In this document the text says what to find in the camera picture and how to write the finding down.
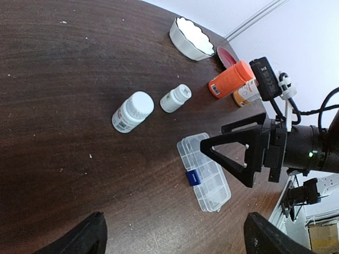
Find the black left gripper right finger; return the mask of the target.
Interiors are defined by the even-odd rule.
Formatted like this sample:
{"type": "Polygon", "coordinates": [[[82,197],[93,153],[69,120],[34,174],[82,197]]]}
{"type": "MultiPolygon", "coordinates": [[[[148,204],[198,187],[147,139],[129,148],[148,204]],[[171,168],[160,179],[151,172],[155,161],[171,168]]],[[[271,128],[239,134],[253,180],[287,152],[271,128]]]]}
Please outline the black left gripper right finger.
{"type": "Polygon", "coordinates": [[[307,254],[310,249],[293,241],[258,212],[249,213],[244,223],[246,252],[250,254],[307,254]]]}

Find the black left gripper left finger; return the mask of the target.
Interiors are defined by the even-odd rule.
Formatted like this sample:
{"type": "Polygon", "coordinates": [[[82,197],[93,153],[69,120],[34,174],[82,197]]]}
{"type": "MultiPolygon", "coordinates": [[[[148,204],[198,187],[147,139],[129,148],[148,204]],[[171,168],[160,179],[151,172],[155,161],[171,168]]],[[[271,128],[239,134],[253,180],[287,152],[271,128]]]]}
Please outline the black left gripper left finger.
{"type": "Polygon", "coordinates": [[[36,253],[105,253],[108,228],[103,212],[94,212],[61,238],[36,253]]]}

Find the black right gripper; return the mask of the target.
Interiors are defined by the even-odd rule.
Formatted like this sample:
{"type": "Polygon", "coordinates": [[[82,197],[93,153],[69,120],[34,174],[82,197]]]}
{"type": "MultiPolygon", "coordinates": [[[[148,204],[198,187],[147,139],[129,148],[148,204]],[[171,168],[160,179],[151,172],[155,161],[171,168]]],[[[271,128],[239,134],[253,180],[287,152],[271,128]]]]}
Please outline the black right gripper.
{"type": "Polygon", "coordinates": [[[248,188],[253,187],[255,174],[262,167],[270,169],[268,181],[279,182],[287,144],[287,130],[281,123],[266,119],[264,112],[226,124],[221,127],[221,133],[200,142],[204,155],[248,188]],[[252,123],[263,123],[262,129],[257,125],[231,132],[252,123]]]}

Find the clear plastic pill organizer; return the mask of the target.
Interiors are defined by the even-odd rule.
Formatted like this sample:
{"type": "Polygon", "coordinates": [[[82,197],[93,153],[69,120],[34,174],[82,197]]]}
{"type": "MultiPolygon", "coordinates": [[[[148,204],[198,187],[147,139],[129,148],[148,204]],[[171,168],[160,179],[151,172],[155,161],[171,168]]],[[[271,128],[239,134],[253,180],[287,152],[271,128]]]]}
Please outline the clear plastic pill organizer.
{"type": "Polygon", "coordinates": [[[200,142],[208,138],[207,133],[188,136],[177,143],[177,150],[200,209],[219,212],[230,200],[231,191],[221,165],[200,151],[200,142]]]}

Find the orange pill bottle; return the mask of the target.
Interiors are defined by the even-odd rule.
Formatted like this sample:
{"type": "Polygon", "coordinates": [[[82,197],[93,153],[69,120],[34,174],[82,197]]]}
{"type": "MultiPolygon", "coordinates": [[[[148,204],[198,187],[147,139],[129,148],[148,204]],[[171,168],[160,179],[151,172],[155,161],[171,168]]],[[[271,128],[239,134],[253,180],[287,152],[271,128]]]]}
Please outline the orange pill bottle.
{"type": "Polygon", "coordinates": [[[254,78],[248,64],[241,60],[209,81],[208,88],[214,97],[221,99],[254,78]]]}

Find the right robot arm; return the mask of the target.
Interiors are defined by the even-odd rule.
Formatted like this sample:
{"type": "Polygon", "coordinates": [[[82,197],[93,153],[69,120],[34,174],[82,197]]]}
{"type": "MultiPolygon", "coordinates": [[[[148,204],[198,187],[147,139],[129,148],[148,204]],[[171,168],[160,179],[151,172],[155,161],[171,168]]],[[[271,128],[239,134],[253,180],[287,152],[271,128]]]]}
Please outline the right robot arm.
{"type": "Polygon", "coordinates": [[[263,167],[270,169],[269,181],[279,182],[281,169],[288,175],[307,176],[312,170],[338,172],[338,116],[329,129],[294,125],[287,131],[282,123],[267,118],[265,113],[242,119],[221,128],[221,135],[202,140],[200,151],[220,164],[248,188],[263,167]],[[217,152],[214,147],[240,143],[245,146],[245,159],[239,164],[217,152]]]}

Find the grey capped vitamin bottle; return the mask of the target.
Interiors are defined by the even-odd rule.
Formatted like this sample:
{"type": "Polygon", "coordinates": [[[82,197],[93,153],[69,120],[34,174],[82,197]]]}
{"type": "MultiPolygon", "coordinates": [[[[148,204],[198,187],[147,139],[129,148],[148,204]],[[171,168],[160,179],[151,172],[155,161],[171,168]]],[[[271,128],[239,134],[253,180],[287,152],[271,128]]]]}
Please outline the grey capped vitamin bottle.
{"type": "Polygon", "coordinates": [[[252,79],[248,81],[244,86],[232,93],[232,99],[238,107],[244,107],[250,103],[261,99],[260,93],[257,89],[257,80],[252,79]]]}

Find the red floral saucer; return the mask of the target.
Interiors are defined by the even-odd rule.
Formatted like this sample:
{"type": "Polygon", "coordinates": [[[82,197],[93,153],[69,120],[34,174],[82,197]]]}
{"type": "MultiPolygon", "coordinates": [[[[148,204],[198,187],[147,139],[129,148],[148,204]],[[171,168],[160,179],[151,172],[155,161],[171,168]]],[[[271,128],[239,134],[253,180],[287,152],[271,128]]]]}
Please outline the red floral saucer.
{"type": "Polygon", "coordinates": [[[222,63],[224,70],[237,64],[237,60],[223,47],[217,47],[217,56],[222,63]]]}

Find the small white pill bottle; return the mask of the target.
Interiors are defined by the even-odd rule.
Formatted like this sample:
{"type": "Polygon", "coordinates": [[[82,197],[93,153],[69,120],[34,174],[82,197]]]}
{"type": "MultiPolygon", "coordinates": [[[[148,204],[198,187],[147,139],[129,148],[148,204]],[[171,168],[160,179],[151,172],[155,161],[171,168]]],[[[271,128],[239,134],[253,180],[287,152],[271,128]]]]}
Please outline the small white pill bottle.
{"type": "Polygon", "coordinates": [[[192,92],[190,88],[185,84],[180,84],[162,97],[160,106],[166,113],[173,113],[191,97],[192,92]]]}

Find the white fluted ceramic bowl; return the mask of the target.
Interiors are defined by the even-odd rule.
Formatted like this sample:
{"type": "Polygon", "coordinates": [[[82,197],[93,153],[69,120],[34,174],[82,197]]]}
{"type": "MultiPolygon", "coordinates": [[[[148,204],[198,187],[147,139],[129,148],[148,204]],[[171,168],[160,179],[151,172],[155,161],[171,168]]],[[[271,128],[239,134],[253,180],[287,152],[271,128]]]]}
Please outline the white fluted ceramic bowl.
{"type": "Polygon", "coordinates": [[[201,61],[214,55],[213,44],[200,27],[184,17],[176,17],[169,31],[175,48],[193,61],[201,61]]]}

